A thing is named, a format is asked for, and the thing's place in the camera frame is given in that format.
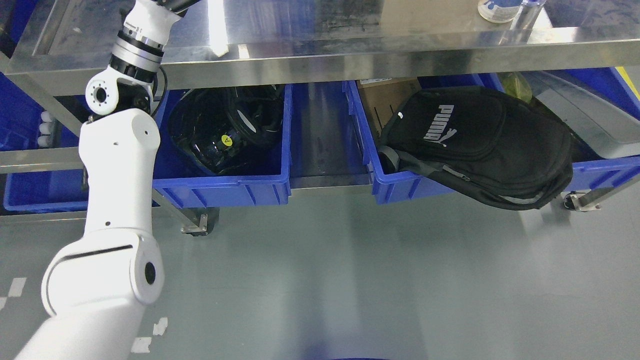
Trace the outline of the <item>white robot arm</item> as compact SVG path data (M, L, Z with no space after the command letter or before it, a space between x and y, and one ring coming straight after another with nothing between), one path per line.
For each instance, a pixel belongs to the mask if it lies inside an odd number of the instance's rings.
M165 282L153 235L153 172L161 142L151 105L174 23L193 0L137 0L106 68L85 88L92 118L78 136L87 171L83 235L41 281L48 319L18 360L125 360Z

